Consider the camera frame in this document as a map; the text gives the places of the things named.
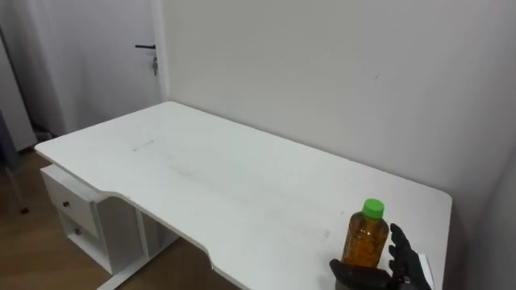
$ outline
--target door handle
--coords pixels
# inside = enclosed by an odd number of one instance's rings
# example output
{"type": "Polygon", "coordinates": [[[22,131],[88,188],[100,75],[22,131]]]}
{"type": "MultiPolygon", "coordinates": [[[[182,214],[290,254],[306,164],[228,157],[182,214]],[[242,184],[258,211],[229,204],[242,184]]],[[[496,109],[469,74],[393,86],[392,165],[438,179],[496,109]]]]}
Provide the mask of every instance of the door handle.
{"type": "Polygon", "coordinates": [[[156,45],[142,45],[142,44],[136,44],[135,48],[143,48],[143,49],[156,49],[156,45]]]}

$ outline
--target green bottle cap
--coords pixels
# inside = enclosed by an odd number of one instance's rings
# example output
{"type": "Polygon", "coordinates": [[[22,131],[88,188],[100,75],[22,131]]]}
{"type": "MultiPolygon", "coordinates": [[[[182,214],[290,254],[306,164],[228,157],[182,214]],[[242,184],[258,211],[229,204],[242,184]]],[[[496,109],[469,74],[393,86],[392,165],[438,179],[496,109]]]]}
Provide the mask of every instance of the green bottle cap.
{"type": "Polygon", "coordinates": [[[374,198],[369,198],[364,203],[362,213],[366,218],[370,219],[381,219],[384,216],[384,204],[374,198]]]}

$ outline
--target white wall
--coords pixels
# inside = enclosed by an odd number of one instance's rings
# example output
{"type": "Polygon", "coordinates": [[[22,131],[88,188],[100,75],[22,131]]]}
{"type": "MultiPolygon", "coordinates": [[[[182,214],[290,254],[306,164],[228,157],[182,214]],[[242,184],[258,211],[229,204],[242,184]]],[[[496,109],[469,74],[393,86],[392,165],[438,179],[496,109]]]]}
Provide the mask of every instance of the white wall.
{"type": "Polygon", "coordinates": [[[162,2],[171,99],[442,189],[471,237],[516,142],[514,0],[162,2]]]}
{"type": "Polygon", "coordinates": [[[468,256],[466,289],[514,289],[516,279],[516,152],[489,199],[468,256]]]}
{"type": "Polygon", "coordinates": [[[40,0],[0,0],[0,25],[31,119],[56,135],[66,127],[56,86],[48,16],[40,0]]]}
{"type": "Polygon", "coordinates": [[[36,143],[31,122],[27,116],[15,75],[10,66],[3,42],[0,39],[0,113],[7,124],[16,150],[36,143]]]}

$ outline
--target scuff mark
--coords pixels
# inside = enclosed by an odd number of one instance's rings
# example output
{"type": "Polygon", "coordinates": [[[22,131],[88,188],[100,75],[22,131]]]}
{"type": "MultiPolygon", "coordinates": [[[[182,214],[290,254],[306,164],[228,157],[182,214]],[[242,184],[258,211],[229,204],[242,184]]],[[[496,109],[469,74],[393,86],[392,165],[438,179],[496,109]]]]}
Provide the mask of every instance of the scuff mark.
{"type": "Polygon", "coordinates": [[[148,141],[148,142],[146,142],[146,143],[144,143],[144,144],[142,144],[142,145],[139,145],[138,147],[136,147],[136,148],[135,148],[135,149],[133,149],[132,151],[133,151],[133,152],[136,152],[136,151],[138,151],[139,149],[141,149],[141,148],[143,148],[143,147],[145,147],[145,146],[151,145],[152,143],[154,143],[154,141],[155,141],[155,140],[154,140],[154,139],[152,139],[152,140],[150,140],[150,141],[148,141]]]}

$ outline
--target amber liquid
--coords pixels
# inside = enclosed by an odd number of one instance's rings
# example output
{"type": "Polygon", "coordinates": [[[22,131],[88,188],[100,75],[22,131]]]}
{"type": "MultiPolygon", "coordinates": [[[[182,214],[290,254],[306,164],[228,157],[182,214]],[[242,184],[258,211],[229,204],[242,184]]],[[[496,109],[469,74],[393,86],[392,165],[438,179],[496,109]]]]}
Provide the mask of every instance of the amber liquid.
{"type": "Polygon", "coordinates": [[[378,266],[388,236],[389,225],[383,219],[368,219],[361,212],[353,214],[341,261],[365,267],[378,266]]]}

